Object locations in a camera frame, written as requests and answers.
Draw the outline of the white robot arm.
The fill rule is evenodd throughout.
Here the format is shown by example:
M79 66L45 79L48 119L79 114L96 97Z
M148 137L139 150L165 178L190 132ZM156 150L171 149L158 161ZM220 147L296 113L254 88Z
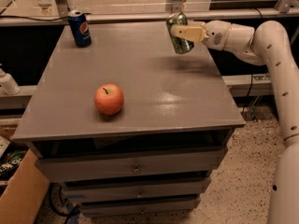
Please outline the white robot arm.
M274 174L267 224L299 224L299 68L285 28L277 21L256 29L227 21L190 21L175 23L168 31L180 41L201 42L243 62L267 66L285 145Z

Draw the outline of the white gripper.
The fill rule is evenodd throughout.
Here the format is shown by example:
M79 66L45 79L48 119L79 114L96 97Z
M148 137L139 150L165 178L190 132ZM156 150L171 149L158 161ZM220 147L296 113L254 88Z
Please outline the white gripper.
M203 42L209 49L223 50L230 28L227 21L188 21L188 25L173 25L170 32L178 38Z

